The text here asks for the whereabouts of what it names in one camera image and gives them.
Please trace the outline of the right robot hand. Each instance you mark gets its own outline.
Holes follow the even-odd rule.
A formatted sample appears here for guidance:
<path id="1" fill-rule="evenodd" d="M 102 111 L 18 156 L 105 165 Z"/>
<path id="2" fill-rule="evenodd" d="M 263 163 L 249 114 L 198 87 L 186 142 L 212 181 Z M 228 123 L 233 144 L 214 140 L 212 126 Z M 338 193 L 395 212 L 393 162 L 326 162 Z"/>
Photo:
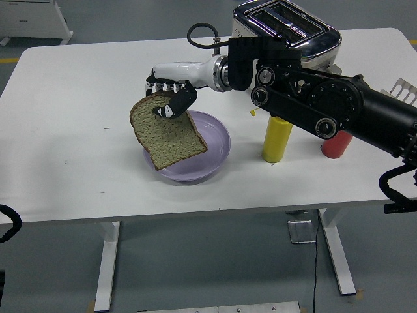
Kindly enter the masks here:
<path id="1" fill-rule="evenodd" d="M 146 95 L 152 93 L 155 84 L 180 84 L 180 88 L 169 100 L 168 104 L 152 109 L 153 114 L 167 119 L 175 119 L 197 99 L 197 88 L 211 87 L 216 90 L 214 76 L 214 61 L 205 63 L 175 62 L 160 63 L 153 67 L 150 76 L 146 79 Z"/>

